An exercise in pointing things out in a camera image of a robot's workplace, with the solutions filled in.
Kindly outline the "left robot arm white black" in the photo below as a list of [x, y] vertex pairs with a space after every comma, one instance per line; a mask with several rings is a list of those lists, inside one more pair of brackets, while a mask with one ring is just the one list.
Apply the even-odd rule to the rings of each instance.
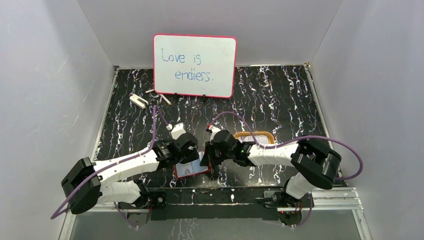
[[90, 161], [84, 157], [61, 181], [65, 203], [74, 215], [85, 213], [97, 204], [113, 202], [144, 208], [149, 203], [149, 194], [139, 182], [126, 181], [127, 178], [197, 159], [198, 140], [191, 133], [183, 133], [177, 139], [158, 140], [137, 153], [110, 160]]

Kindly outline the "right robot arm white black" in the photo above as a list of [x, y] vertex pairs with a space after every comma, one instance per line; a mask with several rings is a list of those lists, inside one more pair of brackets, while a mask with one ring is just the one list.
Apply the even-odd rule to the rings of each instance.
[[298, 173], [291, 177], [282, 190], [282, 202], [295, 207], [302, 197], [319, 188], [334, 186], [342, 160], [340, 154], [318, 139], [305, 137], [288, 144], [258, 144], [240, 141], [229, 131], [211, 126], [210, 140], [204, 145], [201, 166], [216, 166], [232, 160], [242, 167], [281, 165], [294, 167]]

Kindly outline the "red leather card holder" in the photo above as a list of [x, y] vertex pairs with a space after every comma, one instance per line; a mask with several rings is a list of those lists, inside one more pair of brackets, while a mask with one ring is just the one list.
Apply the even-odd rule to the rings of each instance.
[[201, 160], [203, 159], [203, 153], [199, 153], [199, 158], [189, 163], [177, 163], [173, 166], [175, 178], [183, 179], [199, 174], [209, 173], [211, 171], [210, 166], [201, 166]]

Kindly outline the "tan oval card tray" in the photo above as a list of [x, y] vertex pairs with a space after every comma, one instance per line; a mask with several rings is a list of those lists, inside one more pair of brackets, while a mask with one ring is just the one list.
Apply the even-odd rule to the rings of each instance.
[[[259, 144], [274, 144], [274, 136], [267, 131], [255, 131], [253, 133], [256, 141]], [[238, 139], [240, 142], [253, 142], [254, 138], [250, 132], [237, 132], [234, 135], [235, 139]]]

